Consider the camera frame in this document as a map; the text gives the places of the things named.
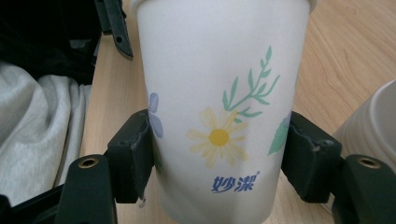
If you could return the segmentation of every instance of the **yellow flower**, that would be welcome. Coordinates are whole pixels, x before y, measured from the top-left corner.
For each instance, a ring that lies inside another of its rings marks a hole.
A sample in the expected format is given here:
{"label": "yellow flower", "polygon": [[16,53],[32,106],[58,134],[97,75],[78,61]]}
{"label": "yellow flower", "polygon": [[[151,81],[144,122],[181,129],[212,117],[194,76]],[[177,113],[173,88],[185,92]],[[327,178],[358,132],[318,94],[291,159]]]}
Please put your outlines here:
{"label": "yellow flower", "polygon": [[222,159],[226,158],[231,166],[235,165],[236,159],[241,161],[248,159],[248,154],[245,150],[236,144],[243,141],[245,137],[232,137],[233,133],[237,133],[248,126],[245,122],[234,123],[237,114],[238,112],[235,110],[227,115],[224,110],[218,120],[213,109],[209,107],[200,113],[201,122],[209,131],[204,133],[191,129],[187,132],[187,136],[190,139],[199,141],[199,143],[190,147],[190,151],[202,153],[202,157],[206,158],[207,167],[213,167],[218,155]]}

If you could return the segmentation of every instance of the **green leafy branch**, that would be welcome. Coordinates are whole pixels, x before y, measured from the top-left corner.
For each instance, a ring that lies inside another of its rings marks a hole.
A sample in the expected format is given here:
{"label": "green leafy branch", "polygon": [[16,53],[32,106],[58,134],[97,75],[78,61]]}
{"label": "green leafy branch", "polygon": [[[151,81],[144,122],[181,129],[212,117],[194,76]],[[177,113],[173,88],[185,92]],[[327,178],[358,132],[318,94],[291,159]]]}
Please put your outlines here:
{"label": "green leafy branch", "polygon": [[[272,83],[272,85],[269,87],[268,90],[267,90],[267,82],[262,83],[262,80],[268,77],[271,73],[271,68],[267,69],[267,65],[271,59],[271,56],[272,56],[272,48],[270,46],[267,50],[265,60],[263,59],[260,60],[262,71],[260,72],[260,75],[256,78],[256,80],[253,76],[253,71],[250,68],[248,72],[248,80],[247,80],[250,91],[244,98],[237,101],[236,103],[233,102],[236,94],[236,89],[238,87],[238,77],[236,77],[235,80],[233,81],[233,86],[231,87],[230,95],[227,94],[227,91],[223,92],[222,102],[225,110],[233,111],[242,103],[250,99],[256,100],[262,105],[270,104],[265,100],[265,97],[268,96],[273,91],[274,86],[276,85],[280,77],[280,75],[276,77],[276,79],[274,80],[274,82]],[[245,118],[254,118],[262,114],[261,111],[249,112],[249,110],[250,110],[250,106],[243,110],[238,111],[238,115]],[[241,119],[235,118],[235,122],[239,123],[241,121],[242,121]]]}

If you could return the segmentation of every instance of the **gray cloth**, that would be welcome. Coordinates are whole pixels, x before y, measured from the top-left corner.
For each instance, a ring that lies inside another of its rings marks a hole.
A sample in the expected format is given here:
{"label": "gray cloth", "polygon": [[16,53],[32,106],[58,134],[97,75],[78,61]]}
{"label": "gray cloth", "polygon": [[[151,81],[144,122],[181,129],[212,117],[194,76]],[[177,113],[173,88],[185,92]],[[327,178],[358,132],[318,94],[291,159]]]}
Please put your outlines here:
{"label": "gray cloth", "polygon": [[0,61],[0,194],[22,203],[65,180],[79,155],[91,86],[34,80]]}

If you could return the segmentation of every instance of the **black fabric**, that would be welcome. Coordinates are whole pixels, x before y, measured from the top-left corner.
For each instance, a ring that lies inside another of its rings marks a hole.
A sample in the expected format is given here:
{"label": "black fabric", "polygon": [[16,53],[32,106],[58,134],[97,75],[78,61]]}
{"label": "black fabric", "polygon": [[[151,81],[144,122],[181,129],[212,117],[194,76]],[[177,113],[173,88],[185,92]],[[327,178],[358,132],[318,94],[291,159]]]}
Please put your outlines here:
{"label": "black fabric", "polygon": [[[34,78],[52,74],[91,84],[101,28],[93,0],[0,0],[0,60]],[[70,40],[89,40],[72,48]]]}

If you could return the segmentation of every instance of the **light wood grain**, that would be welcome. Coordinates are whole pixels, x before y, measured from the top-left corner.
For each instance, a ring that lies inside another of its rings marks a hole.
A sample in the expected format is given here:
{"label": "light wood grain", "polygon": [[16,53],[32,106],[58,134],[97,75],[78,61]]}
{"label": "light wood grain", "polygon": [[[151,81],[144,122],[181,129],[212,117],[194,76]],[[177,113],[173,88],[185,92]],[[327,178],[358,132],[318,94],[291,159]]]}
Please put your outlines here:
{"label": "light wood grain", "polygon": [[[130,14],[129,1],[124,11]],[[147,108],[136,24],[127,18],[134,48],[129,62],[111,36],[101,40],[81,155],[102,154],[134,112]],[[333,133],[375,90],[396,78],[396,2],[319,0],[311,14],[293,110]],[[119,223],[176,223],[158,201],[155,171],[146,206],[119,204]],[[320,205],[301,201],[281,174],[272,215],[264,223],[332,223]]]}

